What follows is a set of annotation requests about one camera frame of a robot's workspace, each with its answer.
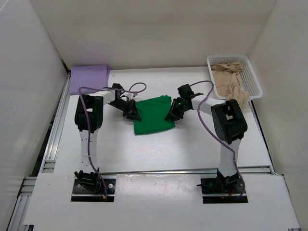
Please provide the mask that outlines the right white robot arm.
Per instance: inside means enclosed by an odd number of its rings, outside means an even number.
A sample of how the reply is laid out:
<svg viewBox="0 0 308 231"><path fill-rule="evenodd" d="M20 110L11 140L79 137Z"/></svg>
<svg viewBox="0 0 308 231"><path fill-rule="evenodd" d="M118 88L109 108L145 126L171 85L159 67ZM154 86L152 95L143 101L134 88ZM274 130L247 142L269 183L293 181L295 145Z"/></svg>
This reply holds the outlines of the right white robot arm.
<svg viewBox="0 0 308 231"><path fill-rule="evenodd" d="M183 119L189 110L197 111L204 128L221 144L220 162L216 187L221 192L228 192L234 185L232 178L239 178L237 167L238 152L248 125L236 100L227 101L210 98L208 93L193 92L191 85L178 88L179 97L171 104L165 120Z"/></svg>

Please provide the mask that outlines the beige t shirt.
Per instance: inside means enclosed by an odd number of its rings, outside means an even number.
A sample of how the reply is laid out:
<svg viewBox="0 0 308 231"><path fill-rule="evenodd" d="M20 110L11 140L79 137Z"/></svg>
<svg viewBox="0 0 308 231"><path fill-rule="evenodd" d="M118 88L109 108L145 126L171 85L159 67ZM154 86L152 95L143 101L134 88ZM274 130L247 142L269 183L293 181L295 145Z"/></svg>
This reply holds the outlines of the beige t shirt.
<svg viewBox="0 0 308 231"><path fill-rule="evenodd" d="M249 92L242 89L241 72L244 66L239 61L211 65L214 82L219 96L234 99L242 109L248 102Z"/></svg>

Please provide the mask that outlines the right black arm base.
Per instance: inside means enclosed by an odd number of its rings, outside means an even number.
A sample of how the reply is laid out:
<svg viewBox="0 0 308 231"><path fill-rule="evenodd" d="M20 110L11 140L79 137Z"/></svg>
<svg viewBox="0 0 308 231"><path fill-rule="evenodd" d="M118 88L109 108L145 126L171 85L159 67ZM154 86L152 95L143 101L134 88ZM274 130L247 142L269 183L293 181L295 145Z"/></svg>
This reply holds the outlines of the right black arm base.
<svg viewBox="0 0 308 231"><path fill-rule="evenodd" d="M219 171L215 178L201 178L197 185L202 190L203 204L246 204L245 183L238 173L223 177Z"/></svg>

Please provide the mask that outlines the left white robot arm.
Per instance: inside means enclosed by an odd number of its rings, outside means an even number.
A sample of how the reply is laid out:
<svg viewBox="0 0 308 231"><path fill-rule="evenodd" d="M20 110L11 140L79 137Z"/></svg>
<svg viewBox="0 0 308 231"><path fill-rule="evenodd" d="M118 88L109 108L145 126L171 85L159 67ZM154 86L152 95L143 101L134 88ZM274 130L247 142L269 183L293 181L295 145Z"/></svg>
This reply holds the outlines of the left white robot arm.
<svg viewBox="0 0 308 231"><path fill-rule="evenodd" d="M133 99L138 92L124 90L118 83L102 89L79 87L77 91L79 99L74 121L81 138L81 168L75 172L75 176L84 181L84 187L89 192L95 193L101 187L97 165L97 136L103 124L103 108L109 104L122 111L124 118L141 121Z"/></svg>

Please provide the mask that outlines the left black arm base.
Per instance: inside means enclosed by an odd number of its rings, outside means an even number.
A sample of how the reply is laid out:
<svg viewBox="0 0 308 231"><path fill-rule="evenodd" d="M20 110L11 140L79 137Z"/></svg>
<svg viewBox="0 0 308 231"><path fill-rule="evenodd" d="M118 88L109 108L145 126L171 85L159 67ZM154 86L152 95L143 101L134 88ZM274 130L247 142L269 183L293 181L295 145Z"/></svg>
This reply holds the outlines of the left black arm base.
<svg viewBox="0 0 308 231"><path fill-rule="evenodd" d="M71 202L113 202L115 199L116 179L102 179L96 174L83 171L74 172Z"/></svg>

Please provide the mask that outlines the green t shirt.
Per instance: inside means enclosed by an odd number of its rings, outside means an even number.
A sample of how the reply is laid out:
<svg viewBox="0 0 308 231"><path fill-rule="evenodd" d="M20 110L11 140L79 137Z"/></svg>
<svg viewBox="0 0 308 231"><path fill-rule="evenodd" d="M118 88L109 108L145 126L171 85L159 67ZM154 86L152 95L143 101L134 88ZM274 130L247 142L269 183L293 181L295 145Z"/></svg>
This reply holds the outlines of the green t shirt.
<svg viewBox="0 0 308 231"><path fill-rule="evenodd" d="M136 102L141 121L134 120L134 134L147 135L167 131L175 127L175 122L165 120L170 107L171 97L162 95Z"/></svg>

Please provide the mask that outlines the purple t shirt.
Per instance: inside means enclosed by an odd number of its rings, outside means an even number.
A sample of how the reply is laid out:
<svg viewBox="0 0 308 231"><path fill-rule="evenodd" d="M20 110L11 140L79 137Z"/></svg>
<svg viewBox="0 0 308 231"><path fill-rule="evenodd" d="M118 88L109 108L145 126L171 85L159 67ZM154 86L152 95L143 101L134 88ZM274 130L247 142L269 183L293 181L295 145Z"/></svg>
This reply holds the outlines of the purple t shirt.
<svg viewBox="0 0 308 231"><path fill-rule="evenodd" d="M103 65L74 66L71 69L70 95L78 95L80 87L102 89L108 86L111 68Z"/></svg>

